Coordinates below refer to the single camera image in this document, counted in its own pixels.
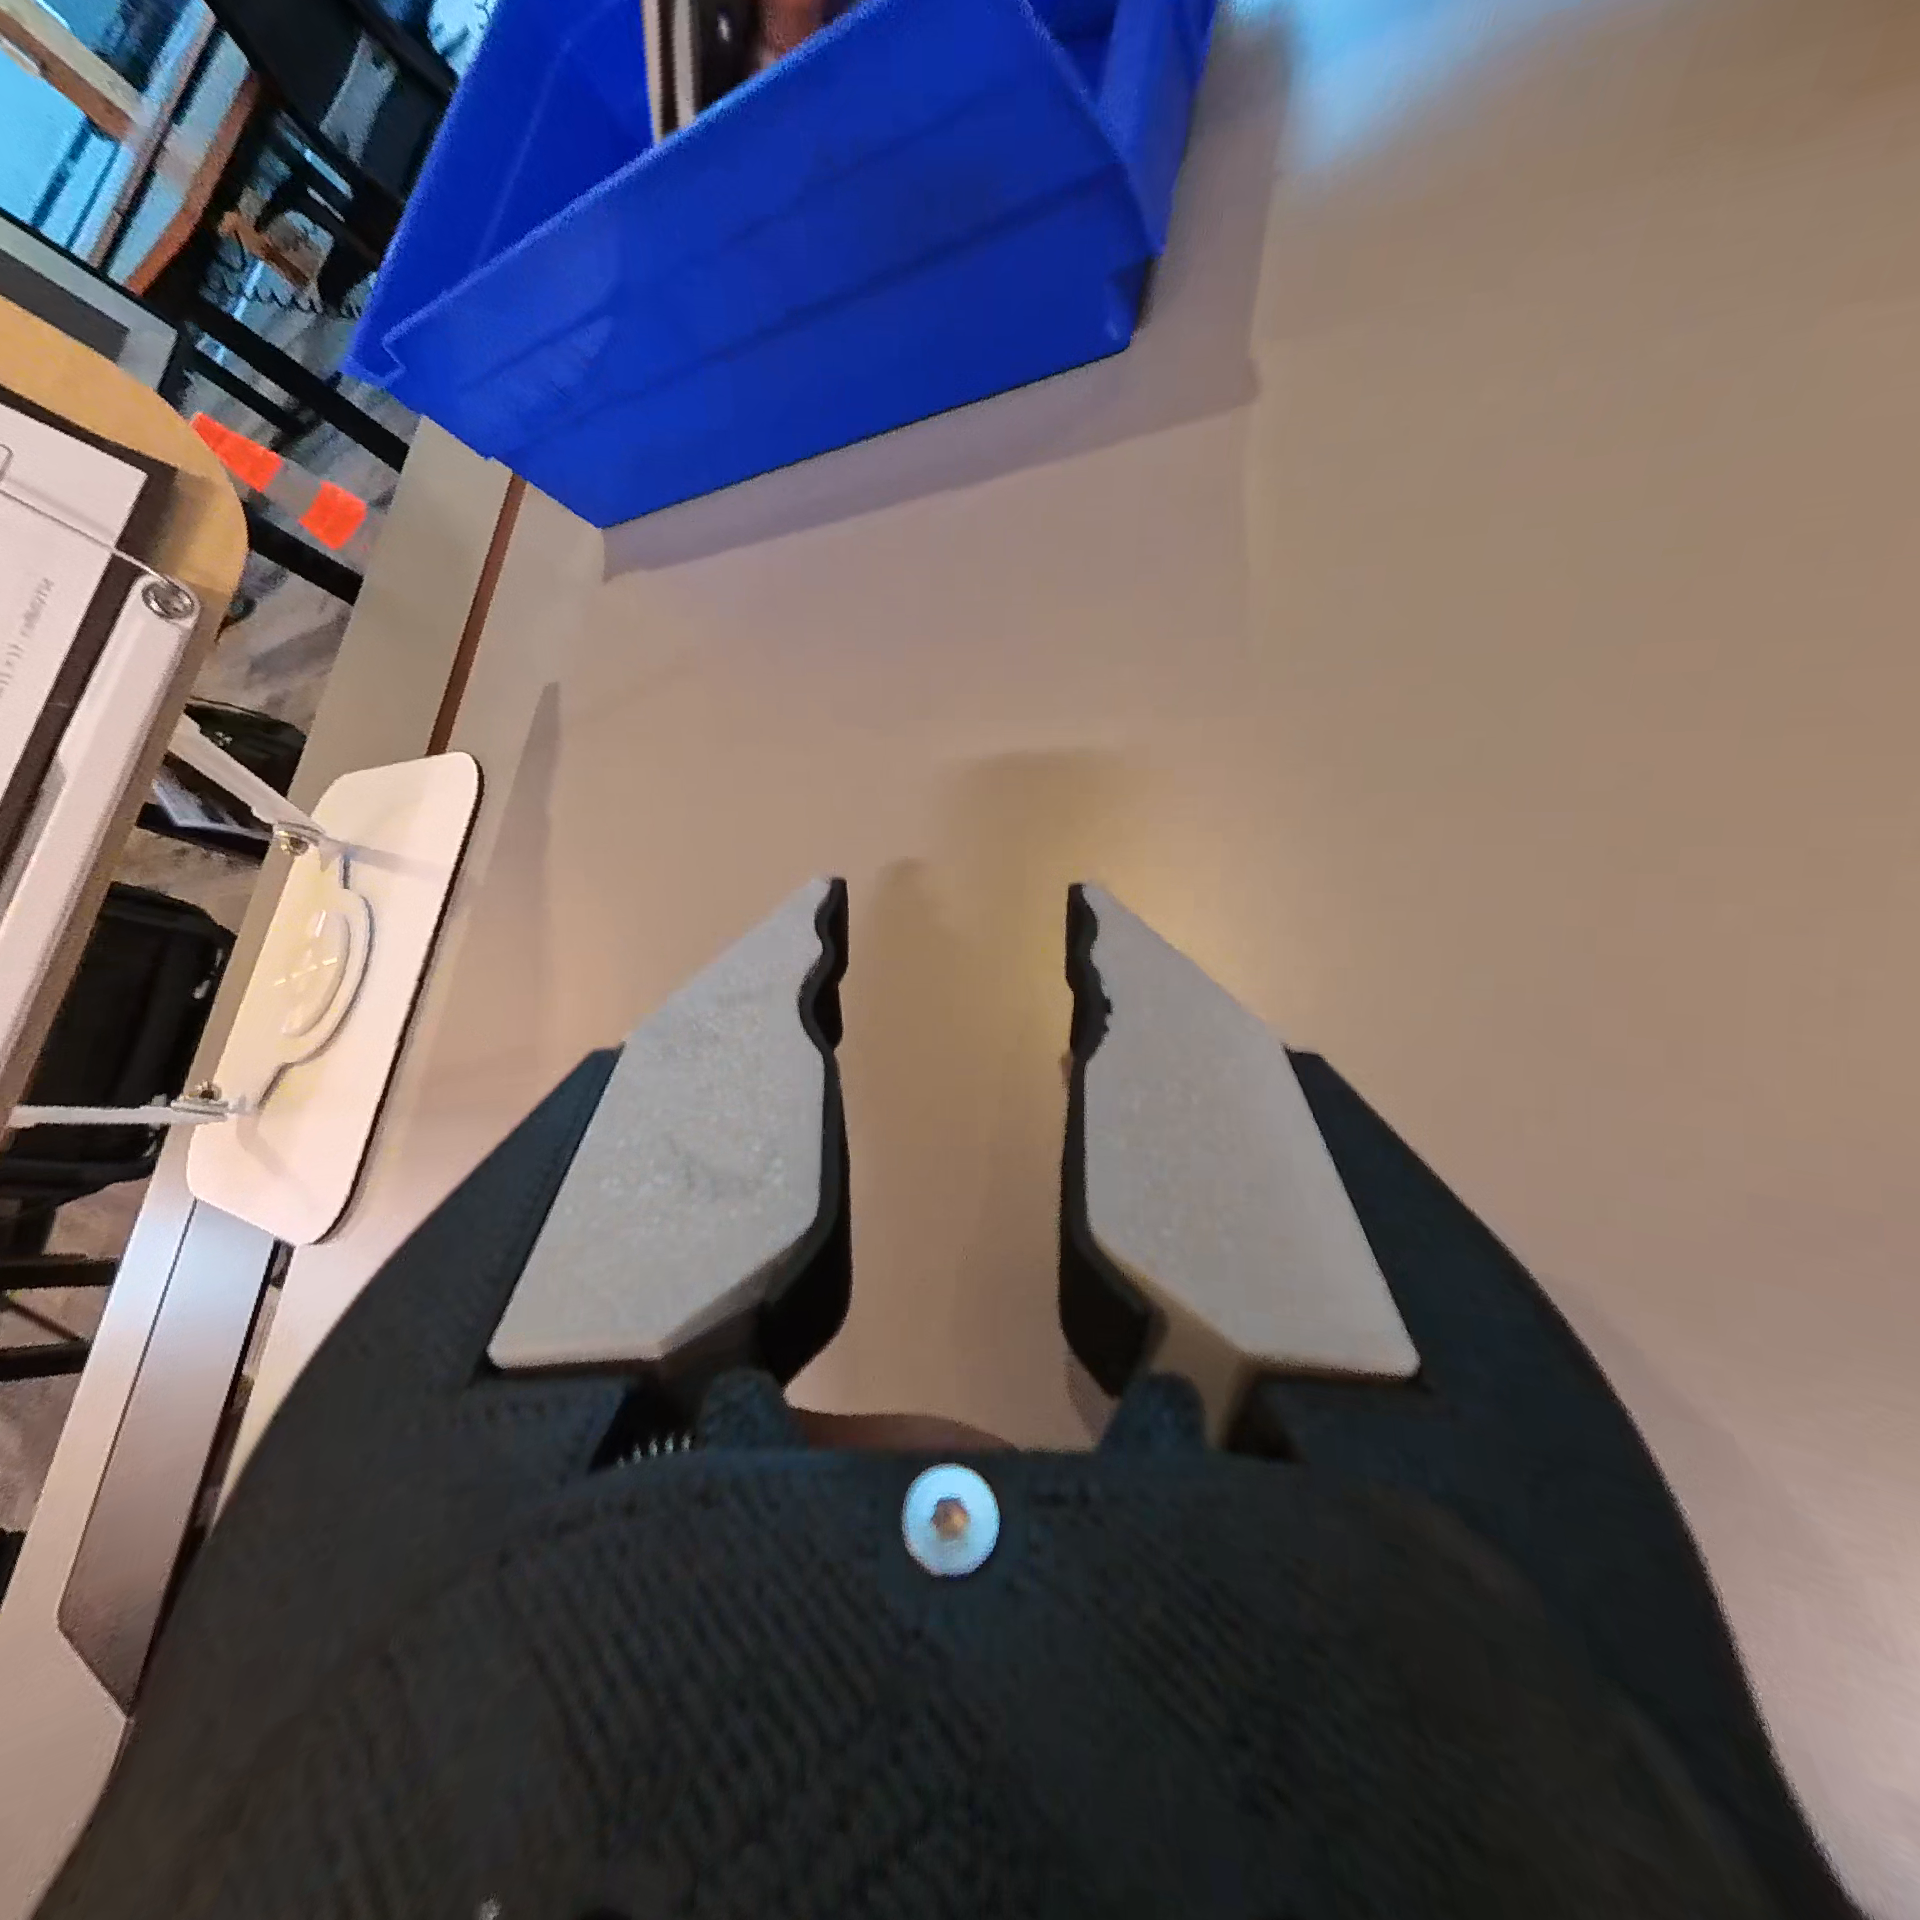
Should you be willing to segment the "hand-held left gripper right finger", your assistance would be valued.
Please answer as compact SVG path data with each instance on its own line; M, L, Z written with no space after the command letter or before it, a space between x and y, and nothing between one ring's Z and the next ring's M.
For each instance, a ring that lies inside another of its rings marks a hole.
M1177 1376L1224 1443L1272 1381L1414 1383L1283 1037L1093 882L1067 891L1064 971L1059 1312L1089 1391Z

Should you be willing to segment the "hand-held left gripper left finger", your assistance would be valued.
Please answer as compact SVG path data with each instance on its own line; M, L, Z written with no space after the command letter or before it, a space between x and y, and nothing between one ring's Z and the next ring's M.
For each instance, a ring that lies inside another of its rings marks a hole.
M848 884L808 880L638 1024L491 1334L506 1373L802 1373L851 1308Z

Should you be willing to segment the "blue plastic bin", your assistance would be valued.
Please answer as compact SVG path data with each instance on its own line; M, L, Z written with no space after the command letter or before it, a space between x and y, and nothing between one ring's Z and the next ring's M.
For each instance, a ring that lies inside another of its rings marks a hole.
M852 4L656 135L640 4L497 4L347 370L611 527L1122 352L1213 4Z

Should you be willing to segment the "grey desk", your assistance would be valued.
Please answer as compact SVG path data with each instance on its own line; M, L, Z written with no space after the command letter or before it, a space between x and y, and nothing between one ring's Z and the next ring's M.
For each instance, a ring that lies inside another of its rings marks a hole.
M1916 4L1220 4L1098 368L594 530L435 427L302 800L472 864L14 1915L1916 1915ZM620 1050L848 884L851 1308L506 1373ZM1405 1386L1089 1391L1066 904L1288 1044Z

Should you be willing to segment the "white mounting plate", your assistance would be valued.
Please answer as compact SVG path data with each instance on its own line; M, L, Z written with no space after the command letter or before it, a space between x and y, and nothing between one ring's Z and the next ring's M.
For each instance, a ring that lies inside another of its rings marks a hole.
M26 1087L81 966L115 819L185 746L170 691L202 604L140 570L57 738L26 832L4 858L4 1128L185 1128L193 1196L306 1245L347 1214L464 861L482 778L451 751L333 782L321 800L262 795L296 847L251 971L240 973L208 1094L146 1108L34 1107Z

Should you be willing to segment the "black bag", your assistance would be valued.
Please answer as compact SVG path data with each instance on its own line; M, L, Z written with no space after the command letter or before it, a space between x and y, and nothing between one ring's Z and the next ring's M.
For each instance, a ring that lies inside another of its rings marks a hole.
M34 1068L29 1104L146 1108L179 1096L232 951L234 932L204 907L115 882ZM33 1126L4 1147L4 1203L60 1210L144 1182L160 1144L160 1128L140 1125Z

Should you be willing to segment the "printed instruction sheet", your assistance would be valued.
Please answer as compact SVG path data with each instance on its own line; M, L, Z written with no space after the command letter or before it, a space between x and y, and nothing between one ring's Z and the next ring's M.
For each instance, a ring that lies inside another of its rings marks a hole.
M129 447L4 391L3 404L3 858L12 858L54 746L99 661L164 485Z

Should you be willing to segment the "black metal rack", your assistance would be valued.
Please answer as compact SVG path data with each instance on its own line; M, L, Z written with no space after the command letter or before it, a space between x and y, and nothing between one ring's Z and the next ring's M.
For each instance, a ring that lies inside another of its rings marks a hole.
M243 67L174 224L112 274L168 322L160 395L234 400L291 454L326 429L398 472L410 443L346 394L360 319L485 14L428 2L60 4L125 85L160 78L181 23L211 27L185 61L193 104Z

